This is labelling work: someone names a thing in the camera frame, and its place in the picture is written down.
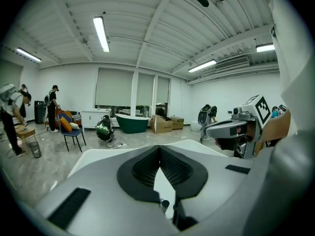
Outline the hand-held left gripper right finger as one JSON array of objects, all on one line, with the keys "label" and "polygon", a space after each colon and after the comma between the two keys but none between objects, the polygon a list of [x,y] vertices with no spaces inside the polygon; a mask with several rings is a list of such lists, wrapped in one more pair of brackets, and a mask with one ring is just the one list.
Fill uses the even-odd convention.
[{"label": "hand-held left gripper right finger", "polygon": [[159,192],[175,224],[198,223],[222,206],[245,179],[252,161],[160,146]]}]

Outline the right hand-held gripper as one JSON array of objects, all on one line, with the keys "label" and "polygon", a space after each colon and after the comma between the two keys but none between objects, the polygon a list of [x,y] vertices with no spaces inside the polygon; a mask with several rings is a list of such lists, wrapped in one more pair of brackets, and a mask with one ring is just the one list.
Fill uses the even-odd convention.
[{"label": "right hand-held gripper", "polygon": [[234,139],[234,157],[251,159],[262,130],[271,117],[263,95],[251,97],[231,112],[231,119],[205,127],[205,135],[214,139]]}]

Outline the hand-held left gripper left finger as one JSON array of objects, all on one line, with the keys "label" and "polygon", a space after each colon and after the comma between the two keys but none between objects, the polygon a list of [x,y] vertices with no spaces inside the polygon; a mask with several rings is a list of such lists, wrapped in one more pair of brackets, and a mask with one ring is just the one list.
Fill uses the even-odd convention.
[{"label": "hand-held left gripper left finger", "polygon": [[176,234],[154,182],[159,147],[100,159],[79,169],[36,210],[67,234]]}]

